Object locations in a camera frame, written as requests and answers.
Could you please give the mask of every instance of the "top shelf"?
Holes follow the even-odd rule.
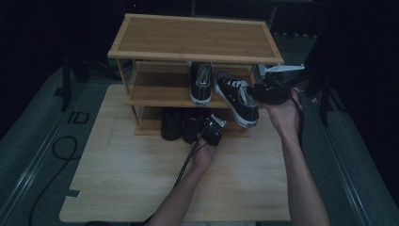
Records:
[[[279,64],[264,22],[126,14],[108,52],[113,58]]]

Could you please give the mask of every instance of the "bottom shelf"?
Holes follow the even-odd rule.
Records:
[[[221,131],[226,137],[249,137],[247,128],[243,128],[235,122],[230,109],[212,108],[212,113],[221,120],[227,122]],[[139,109],[139,125],[136,126],[136,136],[161,136],[162,107],[143,106]]]

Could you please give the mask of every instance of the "dark shoe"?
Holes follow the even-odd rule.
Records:
[[[210,111],[207,108],[187,108],[183,129],[183,140],[185,142],[191,144],[197,141],[197,134],[202,131],[205,119],[209,117],[209,115]]]
[[[192,62],[190,65],[190,97],[195,105],[211,101],[212,63]]]
[[[239,80],[229,73],[219,72],[214,77],[216,94],[229,104],[235,120],[245,128],[258,123],[258,103],[247,94],[247,82]]]
[[[161,136],[166,140],[176,140],[183,134],[183,110],[179,107],[162,108]]]

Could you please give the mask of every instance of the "person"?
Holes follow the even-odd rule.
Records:
[[[297,90],[293,90],[292,95],[299,103]],[[327,209],[299,144],[300,119],[294,102],[288,100],[282,105],[260,106],[269,113],[281,139],[287,172],[288,204],[293,225],[329,225]],[[166,196],[147,225],[181,225],[197,184],[211,164],[216,151],[216,146],[206,145],[203,139],[199,140],[198,147],[189,172]]]

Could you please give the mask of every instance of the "shoelace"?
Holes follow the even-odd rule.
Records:
[[[209,76],[211,75],[211,69],[209,64],[201,63],[198,66],[198,73],[197,73],[197,83],[200,85],[207,85],[209,82]]]
[[[235,80],[229,77],[223,79],[223,83],[230,87],[237,88],[238,94],[241,96],[243,103],[247,105],[247,89],[248,83],[244,80]]]

